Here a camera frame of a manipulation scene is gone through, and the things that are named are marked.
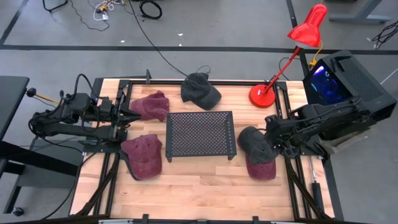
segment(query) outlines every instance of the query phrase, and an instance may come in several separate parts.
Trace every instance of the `desk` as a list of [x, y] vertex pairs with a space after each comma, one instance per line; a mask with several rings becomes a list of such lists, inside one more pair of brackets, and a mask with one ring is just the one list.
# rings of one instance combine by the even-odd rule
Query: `desk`
[[[119, 79], [104, 79], [101, 96], [114, 100], [118, 84]], [[286, 84], [292, 110], [307, 104], [302, 82]], [[216, 87], [222, 94], [222, 99], [212, 110], [233, 112], [235, 136], [250, 125], [264, 128], [264, 118], [276, 114], [275, 104], [260, 109], [250, 103], [250, 85]], [[169, 98], [170, 112], [202, 111], [192, 102], [182, 102], [179, 85], [134, 84], [130, 100], [145, 97], [158, 90]], [[274, 180], [253, 180], [248, 176], [244, 152], [239, 148], [232, 161], [227, 160], [226, 156], [175, 157], [173, 162], [168, 163], [165, 157], [166, 123], [157, 120], [131, 123], [128, 139], [143, 134], [157, 134], [163, 143], [162, 174], [154, 179], [135, 181], [127, 171], [124, 161], [121, 161], [111, 218], [141, 218], [146, 213], [150, 219], [252, 220], [253, 216], [258, 216], [260, 220], [294, 219], [282, 156], [276, 158], [277, 175]], [[103, 158], [104, 154], [97, 154], [81, 169], [71, 214], [79, 211], [96, 190]], [[313, 158], [318, 182], [322, 187], [326, 214], [334, 217], [322, 162]], [[307, 189], [311, 192], [313, 179], [308, 156], [302, 156], [302, 166]], [[296, 194], [300, 216], [304, 217], [303, 202], [297, 188]], [[104, 212], [106, 197], [107, 191], [103, 195], [100, 213]]]

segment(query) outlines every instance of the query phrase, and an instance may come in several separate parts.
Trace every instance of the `red desk lamp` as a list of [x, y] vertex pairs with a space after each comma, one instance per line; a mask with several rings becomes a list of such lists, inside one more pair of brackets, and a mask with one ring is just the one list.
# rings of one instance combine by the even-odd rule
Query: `red desk lamp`
[[322, 4], [314, 5], [307, 15], [304, 23], [296, 26], [287, 35], [288, 38], [296, 42], [296, 48], [289, 61], [281, 71], [271, 80], [268, 85], [256, 85], [250, 90], [249, 99], [254, 106], [266, 108], [275, 102], [275, 93], [272, 85], [279, 79], [280, 75], [290, 65], [293, 58], [299, 54], [300, 49], [306, 46], [318, 47], [321, 41], [319, 26], [325, 18], [328, 9]]

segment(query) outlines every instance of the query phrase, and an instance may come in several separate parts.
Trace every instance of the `screen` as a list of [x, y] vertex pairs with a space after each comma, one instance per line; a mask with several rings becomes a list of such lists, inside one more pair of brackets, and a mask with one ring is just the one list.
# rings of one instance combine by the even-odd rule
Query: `screen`
[[314, 69], [316, 70], [311, 78], [311, 86], [323, 105], [340, 103], [351, 97], [348, 90], [324, 66]]

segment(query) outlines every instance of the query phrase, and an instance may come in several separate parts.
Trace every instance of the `maroon baseball cap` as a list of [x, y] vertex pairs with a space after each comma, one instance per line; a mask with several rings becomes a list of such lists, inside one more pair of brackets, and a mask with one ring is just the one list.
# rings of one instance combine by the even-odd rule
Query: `maroon baseball cap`
[[275, 159], [262, 164], [250, 164], [250, 156], [246, 155], [246, 167], [249, 176], [259, 180], [272, 180], [276, 177]]
[[139, 113], [143, 121], [150, 119], [163, 121], [170, 111], [169, 99], [164, 96], [164, 93], [158, 91], [131, 102], [130, 110]]
[[161, 147], [162, 143], [156, 134], [139, 136], [121, 143], [121, 154], [128, 155], [127, 168], [134, 179], [148, 179], [162, 172]]

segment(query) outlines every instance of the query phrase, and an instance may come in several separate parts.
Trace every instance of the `lamp base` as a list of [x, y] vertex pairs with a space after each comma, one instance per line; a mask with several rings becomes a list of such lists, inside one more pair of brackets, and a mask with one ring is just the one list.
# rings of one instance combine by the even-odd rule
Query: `lamp base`
[[275, 102], [275, 93], [272, 89], [269, 89], [264, 93], [266, 85], [256, 85], [250, 90], [249, 99], [250, 102], [258, 108], [267, 108]]

